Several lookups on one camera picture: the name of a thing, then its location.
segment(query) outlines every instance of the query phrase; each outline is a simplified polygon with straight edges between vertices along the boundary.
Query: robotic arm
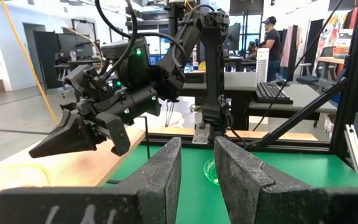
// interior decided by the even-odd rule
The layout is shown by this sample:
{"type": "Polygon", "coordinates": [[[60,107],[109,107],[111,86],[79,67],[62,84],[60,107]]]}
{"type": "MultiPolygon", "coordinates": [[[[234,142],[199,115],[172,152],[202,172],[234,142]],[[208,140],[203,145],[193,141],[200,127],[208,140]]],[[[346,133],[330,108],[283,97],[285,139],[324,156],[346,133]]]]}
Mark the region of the robotic arm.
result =
{"type": "MultiPolygon", "coordinates": [[[[162,100],[177,101],[183,87],[183,67],[203,31],[207,35],[215,30],[223,43],[227,36],[229,19],[222,10],[214,12],[191,11],[185,16],[182,28],[176,35],[186,55],[171,45],[166,56],[156,65],[149,64],[147,42],[138,37],[131,53],[116,70],[117,82],[109,85],[110,75],[98,74],[90,65],[80,65],[65,79],[80,95],[77,104],[62,106],[60,124],[29,153],[32,157],[52,156],[69,152],[95,151],[96,145],[109,138],[114,147],[111,151],[118,156],[125,154],[131,145],[125,124],[132,125],[134,118],[148,112],[159,116],[162,100]],[[179,61],[182,67],[175,65],[179,61]]],[[[105,45],[101,48],[107,61],[116,62],[129,44],[128,40],[105,45]]],[[[223,71],[213,83],[223,92],[223,71]]]]}

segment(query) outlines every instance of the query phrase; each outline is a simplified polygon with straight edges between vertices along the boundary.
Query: green mat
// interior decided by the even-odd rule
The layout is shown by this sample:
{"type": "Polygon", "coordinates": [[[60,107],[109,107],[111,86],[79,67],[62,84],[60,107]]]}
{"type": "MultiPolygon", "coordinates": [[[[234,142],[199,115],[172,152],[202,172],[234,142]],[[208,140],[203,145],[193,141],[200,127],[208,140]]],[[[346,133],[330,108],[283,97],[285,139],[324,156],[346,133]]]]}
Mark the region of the green mat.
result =
{"type": "MultiPolygon", "coordinates": [[[[159,149],[150,147],[151,155],[159,149]]],[[[336,156],[264,152],[254,154],[271,166],[313,187],[358,187],[358,175],[336,156]]],[[[230,223],[219,186],[210,182],[203,172],[205,162],[212,157],[213,150],[182,149],[177,224],[230,223]]],[[[146,147],[139,146],[111,179],[125,179],[146,160],[146,147]]]]}

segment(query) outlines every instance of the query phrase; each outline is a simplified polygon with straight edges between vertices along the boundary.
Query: gray floor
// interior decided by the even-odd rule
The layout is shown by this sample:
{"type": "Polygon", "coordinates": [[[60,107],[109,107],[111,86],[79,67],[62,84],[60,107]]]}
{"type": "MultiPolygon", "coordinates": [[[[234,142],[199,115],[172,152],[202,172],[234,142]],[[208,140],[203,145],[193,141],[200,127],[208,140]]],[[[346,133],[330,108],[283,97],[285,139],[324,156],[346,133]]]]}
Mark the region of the gray floor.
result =
{"type": "MultiPolygon", "coordinates": [[[[73,102],[73,94],[62,98],[58,90],[50,91],[47,95],[54,113],[60,119],[62,112],[60,104],[73,102]]],[[[181,98],[181,102],[175,105],[174,111],[183,115],[186,128],[194,127],[195,122],[199,122],[201,115],[192,113],[189,107],[194,103],[193,98],[181,98]]],[[[268,124],[261,124],[258,131],[272,131],[281,125],[286,119],[269,118],[268,124]]],[[[324,118],[320,119],[317,128],[313,127],[312,121],[302,121],[290,132],[311,133],[322,141],[327,141],[328,137],[324,133],[324,118]]],[[[21,131],[49,132],[55,127],[45,103],[37,88],[28,88],[19,91],[0,93],[0,129],[11,129],[21,131]]],[[[40,141],[44,135],[39,134],[18,134],[0,132],[0,161],[16,152],[23,150],[27,146],[40,141]]]]}

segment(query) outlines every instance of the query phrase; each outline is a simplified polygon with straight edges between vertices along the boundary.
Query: black t-shirt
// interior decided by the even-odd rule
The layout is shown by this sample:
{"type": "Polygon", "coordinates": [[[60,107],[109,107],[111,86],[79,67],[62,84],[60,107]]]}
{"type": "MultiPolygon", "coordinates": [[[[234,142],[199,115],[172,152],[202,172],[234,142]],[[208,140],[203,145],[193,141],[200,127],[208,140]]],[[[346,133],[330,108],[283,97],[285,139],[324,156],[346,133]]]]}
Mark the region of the black t-shirt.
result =
{"type": "Polygon", "coordinates": [[[269,61],[276,61],[280,60],[281,57],[281,40],[280,40],[280,34],[277,32],[277,30],[272,29],[266,34],[266,40],[274,40],[273,47],[270,49],[270,53],[268,55],[269,61]]]}

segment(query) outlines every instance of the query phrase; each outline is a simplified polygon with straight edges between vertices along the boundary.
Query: computer keyboard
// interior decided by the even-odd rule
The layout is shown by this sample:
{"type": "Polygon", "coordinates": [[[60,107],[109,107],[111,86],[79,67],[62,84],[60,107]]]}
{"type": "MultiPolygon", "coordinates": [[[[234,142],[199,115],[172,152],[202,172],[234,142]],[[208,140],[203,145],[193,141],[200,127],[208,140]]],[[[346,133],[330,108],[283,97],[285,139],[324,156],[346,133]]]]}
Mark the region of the computer keyboard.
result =
{"type": "Polygon", "coordinates": [[[278,103],[278,104],[293,104],[293,100],[287,97],[283,92],[277,97],[277,93],[280,91],[276,83],[258,83],[258,89],[256,91],[257,103],[278,103]]]}

